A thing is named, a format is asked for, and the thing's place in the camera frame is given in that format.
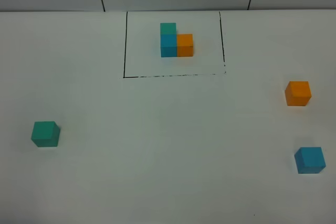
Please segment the blue template block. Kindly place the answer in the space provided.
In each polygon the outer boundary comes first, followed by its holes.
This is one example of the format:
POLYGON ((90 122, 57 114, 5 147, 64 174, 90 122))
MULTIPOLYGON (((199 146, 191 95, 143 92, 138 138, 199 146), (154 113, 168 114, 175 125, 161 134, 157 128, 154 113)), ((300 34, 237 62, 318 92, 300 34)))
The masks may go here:
POLYGON ((177 57, 177 35, 162 34, 160 35, 161 57, 177 57))

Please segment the green template block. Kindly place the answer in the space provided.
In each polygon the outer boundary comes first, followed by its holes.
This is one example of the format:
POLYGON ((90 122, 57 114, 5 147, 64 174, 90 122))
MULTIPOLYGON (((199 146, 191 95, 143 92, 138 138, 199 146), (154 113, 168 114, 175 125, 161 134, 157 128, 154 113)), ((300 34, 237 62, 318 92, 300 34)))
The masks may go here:
POLYGON ((176 23, 160 23, 161 35, 176 35, 176 23))

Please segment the orange template block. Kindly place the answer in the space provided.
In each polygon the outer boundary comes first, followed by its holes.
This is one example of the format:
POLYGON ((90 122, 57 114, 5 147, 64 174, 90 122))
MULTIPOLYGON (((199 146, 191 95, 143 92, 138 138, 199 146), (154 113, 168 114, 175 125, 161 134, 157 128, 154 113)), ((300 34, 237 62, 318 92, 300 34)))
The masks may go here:
POLYGON ((177 56, 192 57, 194 55, 194 43, 192 34, 177 34, 177 56))

